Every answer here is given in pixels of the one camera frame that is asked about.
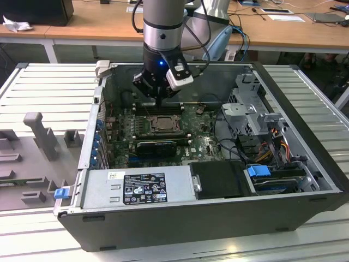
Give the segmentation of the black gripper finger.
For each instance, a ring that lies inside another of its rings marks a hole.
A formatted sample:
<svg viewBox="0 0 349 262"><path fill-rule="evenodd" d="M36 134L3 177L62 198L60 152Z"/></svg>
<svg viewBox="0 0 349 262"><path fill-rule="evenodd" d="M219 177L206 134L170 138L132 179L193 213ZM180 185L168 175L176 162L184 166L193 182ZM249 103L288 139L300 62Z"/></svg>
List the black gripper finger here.
<svg viewBox="0 0 349 262"><path fill-rule="evenodd" d="M160 108L158 81L153 73L140 72L133 77L134 86L148 98L153 98L157 108Z"/></svg>
<svg viewBox="0 0 349 262"><path fill-rule="evenodd" d="M179 91L174 91L170 86L159 87L159 108L162 107L163 100L174 97Z"/></svg>

